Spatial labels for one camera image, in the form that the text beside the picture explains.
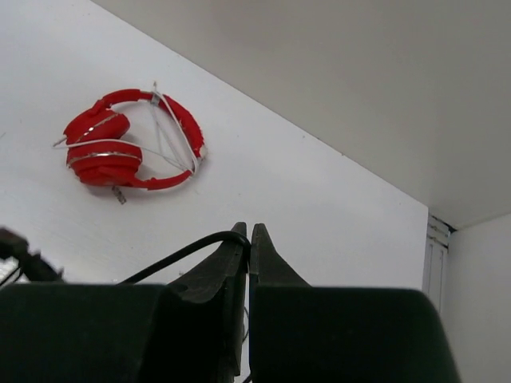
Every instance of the headphones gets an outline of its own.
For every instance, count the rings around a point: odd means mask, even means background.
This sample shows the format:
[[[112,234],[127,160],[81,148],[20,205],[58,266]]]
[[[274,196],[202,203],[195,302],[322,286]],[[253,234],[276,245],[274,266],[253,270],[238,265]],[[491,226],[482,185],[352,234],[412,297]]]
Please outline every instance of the headphones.
[[[163,109],[178,125],[192,154],[193,167],[186,168],[172,158],[139,145],[119,140],[129,129],[129,120],[111,109],[115,104],[128,101],[149,101]],[[172,148],[168,136],[165,136]],[[195,172],[205,156],[204,138],[192,114],[167,95],[139,89],[123,89],[109,93],[90,109],[75,117],[65,128],[64,137],[54,147],[68,148],[66,163],[83,184],[91,186],[126,186],[157,190],[183,183]],[[136,173],[142,163],[142,149],[153,152],[183,172],[164,179],[140,180]]]

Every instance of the red ear cup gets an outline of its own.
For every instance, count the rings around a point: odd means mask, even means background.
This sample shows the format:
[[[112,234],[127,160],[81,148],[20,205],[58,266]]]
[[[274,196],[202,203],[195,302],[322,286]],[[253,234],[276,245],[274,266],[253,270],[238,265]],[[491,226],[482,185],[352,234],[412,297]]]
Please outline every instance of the red ear cup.
[[[78,142],[119,139],[129,129],[129,120],[112,109],[102,109],[98,113],[86,110],[72,120],[64,130],[67,144]]]
[[[124,142],[98,142],[71,148],[67,164],[84,184],[92,186],[135,186],[142,151]]]

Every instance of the white tabletop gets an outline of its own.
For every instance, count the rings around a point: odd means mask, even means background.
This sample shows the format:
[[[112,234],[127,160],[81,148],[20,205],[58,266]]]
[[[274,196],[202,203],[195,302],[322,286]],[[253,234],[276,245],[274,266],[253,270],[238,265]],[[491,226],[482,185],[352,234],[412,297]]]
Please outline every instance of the white tabletop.
[[[1,2],[0,52],[0,223],[67,278],[121,279],[246,221],[250,231],[266,223],[312,284],[420,288],[424,205],[88,0]],[[120,205],[80,184],[50,146],[105,93],[154,80],[196,117],[208,158],[183,187],[125,190]],[[140,117],[129,139],[150,143],[141,109],[129,109]],[[144,173],[176,172],[146,158]],[[211,250],[152,280],[174,279]]]

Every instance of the headphone cushion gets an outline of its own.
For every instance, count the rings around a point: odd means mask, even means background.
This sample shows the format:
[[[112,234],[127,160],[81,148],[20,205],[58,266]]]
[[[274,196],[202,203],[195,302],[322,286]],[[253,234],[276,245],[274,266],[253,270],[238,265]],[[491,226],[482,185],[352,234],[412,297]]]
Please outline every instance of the headphone cushion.
[[[92,114],[86,110],[72,120],[64,130],[67,144],[103,139],[119,139],[129,129],[129,120],[122,113],[102,109]]]
[[[141,162],[140,148],[124,142],[98,142],[71,148],[67,155],[67,164],[80,181],[92,186],[124,186],[124,181],[108,176],[101,170],[108,168],[134,176]]]

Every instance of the ear cup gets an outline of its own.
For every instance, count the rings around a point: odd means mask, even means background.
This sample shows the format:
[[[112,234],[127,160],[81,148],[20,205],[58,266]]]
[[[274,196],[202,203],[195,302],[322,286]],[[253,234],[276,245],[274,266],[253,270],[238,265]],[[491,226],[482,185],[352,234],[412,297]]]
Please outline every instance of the ear cup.
[[[135,179],[141,163],[142,151],[124,142],[98,142],[71,148],[67,154],[68,166],[92,186],[130,186],[126,180]]]
[[[102,109],[98,113],[90,110],[72,120],[64,130],[67,144],[76,144],[102,139],[119,139],[129,129],[129,120],[112,109]]]

